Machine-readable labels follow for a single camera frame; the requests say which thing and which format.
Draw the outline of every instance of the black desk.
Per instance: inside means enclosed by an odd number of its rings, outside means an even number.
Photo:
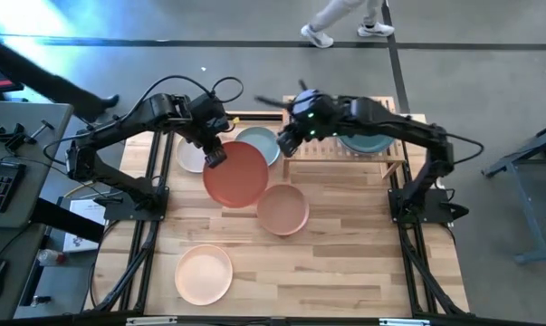
[[[47,120],[55,127],[53,131],[44,130],[37,137],[37,144],[25,144],[17,150],[18,155],[49,165],[51,165],[51,162],[42,153],[43,146],[62,137],[71,115],[72,107],[67,104],[0,102],[0,125],[7,130],[13,128],[15,123],[19,122],[25,126],[25,130],[33,132],[41,127],[41,119]],[[55,155],[56,150],[57,146],[51,147],[50,155]],[[8,154],[5,151],[4,144],[0,143],[0,158],[4,156],[8,156]],[[35,201],[41,193],[43,183],[49,172],[49,168],[42,164],[28,161],[21,161],[21,163],[27,166],[27,170],[5,218],[8,217],[8,214],[31,216]],[[29,270],[35,261],[37,249],[43,240],[45,229],[44,225],[31,225],[3,254],[3,258],[9,262],[9,267],[5,276],[5,289],[0,298],[0,320],[13,318]],[[15,228],[0,228],[0,250],[18,232],[19,229]]]

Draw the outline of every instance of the white pants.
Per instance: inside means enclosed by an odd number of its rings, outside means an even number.
[[[309,25],[315,32],[335,24],[338,20],[367,2],[367,15],[363,17],[363,24],[372,26],[378,21],[378,10],[383,0],[330,0],[330,3],[311,20]]]

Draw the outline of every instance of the bolt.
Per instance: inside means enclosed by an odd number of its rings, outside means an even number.
[[[41,120],[41,123],[43,124],[41,127],[39,127],[39,129],[34,132],[30,137],[25,137],[25,142],[27,144],[35,144],[37,143],[37,140],[35,139],[35,137],[37,137],[45,128],[49,128],[51,130],[54,130],[55,127],[52,126],[49,122],[45,121],[45,120]]]

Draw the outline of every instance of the plate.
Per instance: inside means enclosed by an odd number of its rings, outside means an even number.
[[[256,206],[261,226],[274,235],[292,235],[309,219],[309,203],[296,187],[276,185],[268,188]]]
[[[276,143],[276,135],[267,128],[251,127],[244,129],[236,136],[236,141],[253,145],[263,154],[264,160],[269,166],[279,158],[281,153],[281,149]]]
[[[391,137],[384,135],[355,135],[351,138],[347,136],[339,136],[339,141],[346,148],[359,154],[379,153],[387,149],[393,143],[393,139]]]
[[[263,154],[242,141],[223,144],[226,160],[216,168],[204,165],[202,178],[208,195],[231,208],[253,204],[266,190],[269,168]]]
[[[176,147],[176,160],[180,167],[192,173],[202,173],[205,157],[202,149],[197,149],[193,143],[180,139]]]
[[[174,281],[182,298],[207,305],[222,298],[233,281],[233,265],[224,250],[203,244],[188,250],[178,262]]]

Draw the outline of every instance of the paper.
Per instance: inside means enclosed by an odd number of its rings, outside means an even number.
[[[105,224],[103,215],[106,212],[106,208],[94,203],[91,199],[72,200],[70,203],[70,211],[101,225]],[[65,242],[63,243],[63,251],[65,253],[96,249],[98,249],[98,244],[90,240],[82,239],[77,235],[65,234]]]

